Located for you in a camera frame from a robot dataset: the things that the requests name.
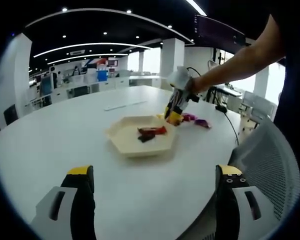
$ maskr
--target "white desk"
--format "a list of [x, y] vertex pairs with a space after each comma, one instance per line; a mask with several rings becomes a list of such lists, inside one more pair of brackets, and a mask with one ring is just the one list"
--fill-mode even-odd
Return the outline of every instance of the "white desk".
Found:
[[[236, 137], [215, 106], [190, 102], [187, 113], [212, 129], [183, 123], [171, 154], [126, 159], [105, 136], [124, 116], [162, 113], [171, 92], [150, 86], [88, 94], [44, 107], [0, 131], [0, 179], [17, 212], [30, 223], [37, 203], [67, 171], [93, 165], [98, 240], [175, 240], [215, 190], [215, 167], [227, 164]], [[110, 111], [123, 101], [147, 102]], [[240, 115], [228, 111], [239, 130]]]

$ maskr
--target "tray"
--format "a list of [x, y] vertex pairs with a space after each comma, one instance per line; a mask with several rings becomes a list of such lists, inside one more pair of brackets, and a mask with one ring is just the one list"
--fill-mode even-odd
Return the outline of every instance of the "tray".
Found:
[[[164, 126], [167, 133], [142, 143], [138, 128]], [[172, 148], [176, 127], [155, 116], [126, 116], [106, 130], [106, 135], [125, 157], [145, 157], [163, 154]]]

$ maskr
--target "cable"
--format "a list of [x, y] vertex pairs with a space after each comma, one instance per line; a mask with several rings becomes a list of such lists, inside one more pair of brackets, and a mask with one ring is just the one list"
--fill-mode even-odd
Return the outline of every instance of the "cable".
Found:
[[189, 67], [187, 67], [186, 68], [188, 71], [189, 71], [189, 69], [192, 69], [193, 71], [195, 71], [197, 74], [199, 74], [199, 76], [201, 76], [201, 74], [196, 70], [196, 69], [194, 69], [192, 66], [189, 66]]
[[[215, 99], [216, 99], [216, 101], [218, 102], [218, 105], [221, 106], [221, 104], [220, 104], [220, 102], [219, 102], [219, 99], [218, 99], [217, 97], [216, 97]], [[234, 132], [234, 134], [235, 134], [235, 138], [236, 138], [236, 144], [239, 145], [239, 139], [238, 139], [238, 135], [237, 135], [237, 132], [236, 132], [236, 130], [235, 130], [234, 125], [232, 124], [232, 122], [231, 122], [231, 120], [229, 119], [228, 115], [227, 115], [225, 112], [223, 112], [223, 114], [224, 114], [225, 117], [228, 119], [228, 121], [229, 121], [229, 123], [230, 123], [230, 125], [231, 125], [231, 127], [232, 127], [232, 130], [233, 130], [233, 132]]]

